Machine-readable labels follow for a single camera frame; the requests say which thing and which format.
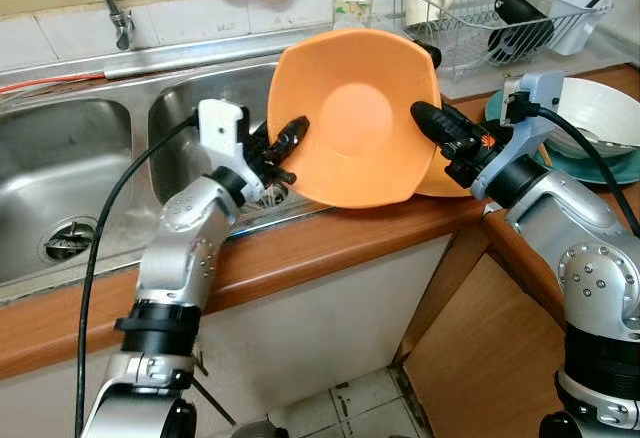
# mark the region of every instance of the wooden countertop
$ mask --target wooden countertop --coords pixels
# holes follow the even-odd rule
[[[587,73],[585,77],[636,98],[640,94],[640,75],[628,66]],[[488,96],[457,100],[454,104],[478,120]],[[640,204],[640,187],[632,190],[636,190],[632,192],[637,198],[634,205]],[[287,226],[230,240],[221,250],[205,313],[246,303],[469,227],[480,221],[482,209],[483,204],[471,198],[416,196],[404,203],[369,210],[328,210]],[[519,237],[501,226],[498,214],[485,220],[483,227],[492,241],[503,243],[504,253],[512,253],[512,266],[527,255],[528,247],[515,244]],[[547,309],[555,317],[558,310],[554,311],[554,306],[561,303],[556,296],[559,290],[554,289],[551,271],[544,262],[542,265],[527,261],[519,264],[533,270],[530,282],[539,290],[539,301],[548,303]],[[129,312],[136,278],[137,269],[133,268],[96,280],[89,319],[90,351],[120,342],[121,335],[113,330],[113,323]],[[0,309],[0,379],[75,357],[81,291],[79,286],[70,286]]]

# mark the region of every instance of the stainless steel sink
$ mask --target stainless steel sink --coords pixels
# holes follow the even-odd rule
[[[258,127],[277,60],[151,75],[0,108],[0,303],[82,278],[109,190],[132,157],[190,116],[200,100],[245,105],[251,129]],[[98,273],[137,263],[162,204],[211,170],[198,142],[196,130],[183,132],[134,175],[109,217]],[[241,210],[233,233],[324,208],[275,186],[262,203]]]

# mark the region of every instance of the dish rack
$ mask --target dish rack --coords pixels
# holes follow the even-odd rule
[[[426,6],[424,21],[406,26],[405,0],[393,1],[394,19],[402,20],[405,33],[414,40],[439,48],[442,63],[438,73],[454,79],[487,66],[533,60],[560,42],[581,16],[611,8],[609,5],[586,12],[508,24],[495,11],[495,0],[452,0],[446,9],[431,0],[423,0]],[[527,1],[548,15],[551,0]]]

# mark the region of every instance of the soap dispenser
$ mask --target soap dispenser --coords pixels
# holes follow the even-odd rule
[[[333,0],[333,29],[368,28],[373,0]]]

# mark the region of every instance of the white mug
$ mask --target white mug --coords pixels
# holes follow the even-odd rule
[[[440,18],[440,11],[451,6],[453,0],[429,0],[437,5],[430,5],[425,0],[404,0],[405,19],[407,26],[433,21]]]

